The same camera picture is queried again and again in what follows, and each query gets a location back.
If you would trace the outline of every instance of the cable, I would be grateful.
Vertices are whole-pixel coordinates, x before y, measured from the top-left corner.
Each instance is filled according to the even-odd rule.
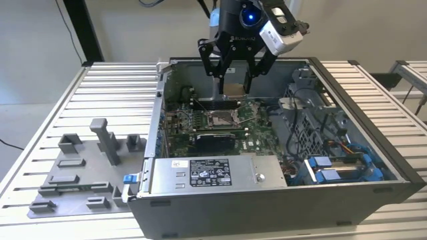
[[[205,1],[204,0],[197,0],[197,3],[200,4],[200,7],[203,9],[203,12],[207,16],[208,19],[211,19],[211,13],[209,13],[209,10],[208,10],[208,6],[205,4]]]
[[[351,148],[351,147],[356,147],[356,148],[361,149],[363,151],[365,151],[365,153],[368,155],[371,155],[371,150],[365,146],[363,146],[363,145],[360,145],[357,143],[352,143],[352,144],[347,145],[347,148]]]
[[[64,25],[65,25],[68,33],[69,33],[72,47],[73,47],[74,53],[77,54],[77,57],[78,57],[78,60],[80,60],[80,65],[81,65],[82,61],[81,61],[81,57],[80,57],[80,54],[78,54],[78,51],[77,51],[77,48],[76,48],[73,34],[72,34],[72,31],[69,30],[69,27],[68,27],[66,22],[65,22],[65,18],[64,18],[62,11],[61,11],[61,8],[60,8],[58,0],[54,0],[54,2],[56,2],[56,7],[57,7],[57,10],[58,10],[58,13],[60,13],[61,21],[64,22]]]
[[[285,150],[287,150],[287,153],[288,153],[295,159],[299,159],[299,155],[297,155],[297,152],[296,152],[296,154],[291,152],[291,150],[289,150],[289,143],[291,143],[291,139],[292,139],[292,136],[293,136],[293,134],[295,134],[295,131],[296,131],[296,124],[297,124],[297,120],[299,120],[299,107],[297,107],[296,101],[295,101],[295,98],[297,98],[296,93],[299,92],[299,90],[312,90],[312,91],[316,92],[316,90],[313,90],[313,89],[309,88],[309,87],[301,87],[301,88],[299,88],[299,89],[293,92],[293,94],[289,96],[289,99],[288,99],[289,101],[293,99],[293,109],[295,109],[293,112],[295,112],[295,114],[293,114],[293,123],[292,123],[291,133],[289,133],[289,135],[288,135],[288,137],[287,137],[287,141],[285,141]]]
[[[312,114],[312,118],[313,118],[313,120],[315,120],[315,121],[320,124],[320,126],[321,126],[323,122],[321,122],[320,119],[316,117],[316,114],[315,114],[315,113]],[[327,125],[324,125],[323,128],[324,128],[331,134],[335,134],[335,131],[333,131]]]
[[[291,143],[291,139],[292,139],[292,136],[293,136],[293,134],[295,134],[295,131],[296,131],[296,123],[297,123],[297,120],[299,120],[299,107],[297,107],[297,105],[296,105],[295,100],[293,100],[293,109],[295,109],[295,111],[293,111],[292,130],[291,130],[289,135],[288,135],[288,137],[287,137],[285,150],[287,150],[287,153],[295,158],[295,160],[297,160],[297,159],[299,159],[297,154],[293,154],[293,153],[291,152],[291,150],[289,150],[289,143]]]
[[[14,145],[12,145],[12,144],[8,144],[5,141],[2,141],[1,139],[0,139],[0,142],[4,144],[4,145],[6,145],[6,146],[9,146],[9,147],[12,147],[12,148],[16,148],[16,149],[18,149],[18,150],[24,150],[24,148],[21,148],[21,147],[18,147],[18,146],[14,146]]]
[[[193,86],[191,86],[191,85],[184,85],[180,87],[177,101],[181,101],[184,89],[191,89],[192,87]]]
[[[323,130],[325,129],[328,117],[329,117],[329,114],[324,115],[321,126],[320,126],[320,133],[323,133]]]
[[[415,116],[420,113],[423,105],[417,105],[416,111],[415,111]]]
[[[216,5],[217,5],[216,3],[217,3],[217,1],[219,1],[219,0],[212,0],[212,11],[216,9]]]
[[[351,151],[351,149],[349,149],[344,144],[341,144],[340,142],[339,142],[337,144],[339,144],[339,145],[341,146],[341,148],[345,149],[351,154],[355,153],[353,151]]]
[[[401,104],[405,104],[405,101],[407,101],[407,98],[408,98],[409,93],[411,93],[411,91],[412,91],[412,88],[413,88],[413,86],[411,86],[411,88],[408,89],[407,94],[405,94],[405,96],[404,96],[404,98],[403,98]]]
[[[152,8],[152,7],[155,7],[159,3],[161,3],[164,0],[156,0],[156,1],[153,1],[153,2],[151,2],[151,3],[145,3],[145,2],[143,2],[143,0],[137,0],[137,1],[139,1],[140,5],[141,5],[143,7],[145,7],[145,8]]]

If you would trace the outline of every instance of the white wall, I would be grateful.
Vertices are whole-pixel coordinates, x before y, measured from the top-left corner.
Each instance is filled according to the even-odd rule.
[[[208,20],[196,0],[86,6],[106,61],[197,56]],[[304,0],[299,19],[311,34],[289,56],[355,59],[369,71],[387,71],[393,60],[425,60],[425,9],[425,0]],[[0,30],[0,104],[54,102],[78,69],[54,1],[1,0]]]
[[[80,62],[53,0],[0,1],[0,104],[52,103]]]

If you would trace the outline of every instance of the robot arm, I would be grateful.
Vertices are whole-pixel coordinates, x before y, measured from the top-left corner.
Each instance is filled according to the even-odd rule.
[[[252,79],[265,75],[280,54],[303,41],[308,24],[296,21],[283,0],[227,0],[220,3],[219,27],[213,39],[197,41],[205,74],[219,78],[219,93],[224,92],[224,75],[233,60],[247,61],[244,91]],[[215,47],[219,61],[209,56]],[[265,48],[256,63],[255,55]]]

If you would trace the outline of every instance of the aluminum extrusion table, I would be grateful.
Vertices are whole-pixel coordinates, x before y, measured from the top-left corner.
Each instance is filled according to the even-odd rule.
[[[427,181],[427,127],[359,65],[321,62],[373,124]],[[96,139],[88,125],[105,117],[117,138],[148,136],[157,65],[94,63],[82,67],[0,183],[0,239],[144,239],[132,213],[26,217],[60,149],[62,134]],[[381,240],[427,238],[427,187],[401,204],[381,207],[357,226],[203,239]]]
[[[396,61],[389,70],[427,95],[427,61]]]

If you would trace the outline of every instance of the motherboard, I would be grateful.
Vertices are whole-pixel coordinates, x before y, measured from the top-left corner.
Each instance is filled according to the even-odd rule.
[[[268,110],[260,99],[199,101],[165,112],[169,157],[283,155]]]

